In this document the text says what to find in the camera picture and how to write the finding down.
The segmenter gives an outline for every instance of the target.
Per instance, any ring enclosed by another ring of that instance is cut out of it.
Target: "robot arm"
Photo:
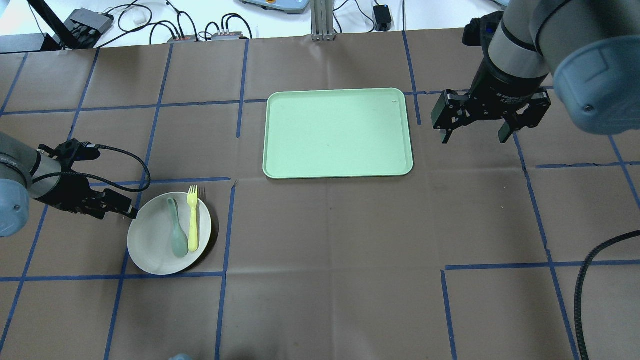
[[[81,213],[103,219],[105,213],[114,212],[131,219],[138,210],[131,199],[110,189],[92,190],[86,174],[71,170],[75,161],[95,160],[99,149],[120,151],[103,145],[81,143],[73,139],[55,149],[44,145],[34,150],[18,140],[0,133],[0,237],[20,231],[29,218],[29,197],[56,209]],[[144,162],[137,156],[120,151]],[[127,189],[140,192],[142,189]]]
[[[637,0],[512,0],[504,12],[474,19],[463,43],[484,60],[470,90],[446,90],[431,113],[447,143],[477,120],[500,120],[504,143],[536,127],[554,88],[584,131],[613,135],[640,129],[640,2]]]

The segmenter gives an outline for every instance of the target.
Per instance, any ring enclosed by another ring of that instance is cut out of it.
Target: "black box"
[[[376,31],[389,31],[391,29],[391,12],[387,5],[374,6],[373,18],[376,21]]]

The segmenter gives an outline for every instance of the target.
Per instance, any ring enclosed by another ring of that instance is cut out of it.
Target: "light green tray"
[[[267,102],[262,169],[272,179],[401,176],[412,168],[398,89],[278,92]]]

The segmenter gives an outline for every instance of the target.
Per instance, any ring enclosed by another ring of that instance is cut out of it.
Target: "plate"
[[[146,203],[136,219],[131,222],[127,235],[131,260],[143,271],[154,275],[169,275],[183,271],[202,255],[211,237],[211,214],[204,202],[198,199],[198,250],[188,252],[184,258],[173,255],[173,220],[166,203],[169,197],[173,197],[177,202],[180,226],[189,236],[191,209],[187,205],[187,193],[184,192],[166,193]]]

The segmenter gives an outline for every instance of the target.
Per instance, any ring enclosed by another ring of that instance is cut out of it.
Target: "spoon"
[[[167,198],[166,203],[169,205],[169,211],[171,211],[171,217],[173,218],[171,249],[173,250],[173,255],[176,255],[178,258],[184,258],[189,252],[189,247],[187,236],[184,234],[184,231],[182,231],[180,222],[178,221],[178,205],[173,197]]]

